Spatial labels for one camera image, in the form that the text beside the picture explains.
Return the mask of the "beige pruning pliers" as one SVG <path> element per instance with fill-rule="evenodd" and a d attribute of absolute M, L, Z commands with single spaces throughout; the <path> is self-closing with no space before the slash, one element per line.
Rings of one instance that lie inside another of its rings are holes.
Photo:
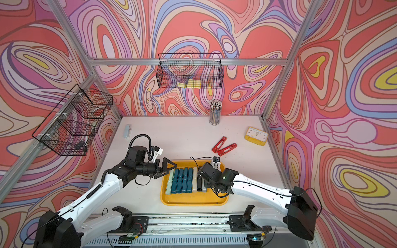
<path fill-rule="evenodd" d="M 197 167 L 193 169 L 193 178 L 192 178 L 192 193 L 197 191 Z"/>

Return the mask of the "dark teal pruning pliers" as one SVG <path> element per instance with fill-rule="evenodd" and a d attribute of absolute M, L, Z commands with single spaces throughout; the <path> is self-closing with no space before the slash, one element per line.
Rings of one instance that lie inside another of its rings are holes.
<path fill-rule="evenodd" d="M 177 192 L 177 185 L 178 185 L 178 178 L 179 178 L 179 169 L 176 168 L 173 176 L 172 186 L 171 186 L 171 194 L 176 194 Z"/>

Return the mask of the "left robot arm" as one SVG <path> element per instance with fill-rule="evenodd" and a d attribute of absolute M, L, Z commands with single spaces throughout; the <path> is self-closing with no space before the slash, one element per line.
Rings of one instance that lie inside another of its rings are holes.
<path fill-rule="evenodd" d="M 114 207 L 104 216 L 94 220 L 87 221 L 87 218 L 138 175 L 157 179 L 177 167 L 167 158 L 159 160 L 157 156 L 161 153 L 162 149 L 159 147 L 130 147 L 126 157 L 106 170 L 101 181 L 93 188 L 57 212 L 48 211 L 42 215 L 34 247 L 82 248 L 110 231 L 129 232 L 134 227 L 139 229 L 139 233 L 144 233 L 145 229 L 139 222 L 134 221 L 132 212 L 121 206 Z"/>

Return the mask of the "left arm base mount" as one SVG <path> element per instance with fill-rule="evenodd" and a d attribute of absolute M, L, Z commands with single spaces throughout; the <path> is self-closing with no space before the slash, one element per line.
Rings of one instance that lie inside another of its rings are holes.
<path fill-rule="evenodd" d="M 146 233 L 149 217 L 135 216 L 130 210 L 121 206 L 114 207 L 112 210 L 120 213 L 123 219 L 120 227 L 111 231 L 111 233 Z"/>

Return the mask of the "black pruning pliers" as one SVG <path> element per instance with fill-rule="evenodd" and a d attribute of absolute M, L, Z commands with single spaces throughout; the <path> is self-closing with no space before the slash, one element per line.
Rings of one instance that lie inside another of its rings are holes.
<path fill-rule="evenodd" d="M 202 192 L 203 191 L 203 180 L 200 176 L 197 177 L 197 191 Z"/>

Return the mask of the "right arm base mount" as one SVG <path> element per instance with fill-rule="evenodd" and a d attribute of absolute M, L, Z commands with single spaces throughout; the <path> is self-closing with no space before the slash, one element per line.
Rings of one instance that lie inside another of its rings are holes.
<path fill-rule="evenodd" d="M 230 226 L 231 232 L 261 231 L 267 234 L 272 231 L 271 226 L 258 226 L 254 224 L 254 222 L 251 220 L 251 214 L 254 207 L 254 205 L 247 206 L 243 215 L 229 216 L 227 224 Z"/>

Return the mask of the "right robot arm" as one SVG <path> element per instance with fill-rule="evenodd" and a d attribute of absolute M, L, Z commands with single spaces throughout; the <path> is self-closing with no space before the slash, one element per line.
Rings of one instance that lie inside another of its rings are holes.
<path fill-rule="evenodd" d="M 230 217 L 231 231 L 269 231 L 274 226 L 287 228 L 304 240 L 314 239 L 318 208 L 307 190 L 275 188 L 232 169 L 220 171 L 210 163 L 205 163 L 198 175 L 215 193 L 240 195 L 269 206 L 263 209 L 249 205 L 242 216 Z"/>

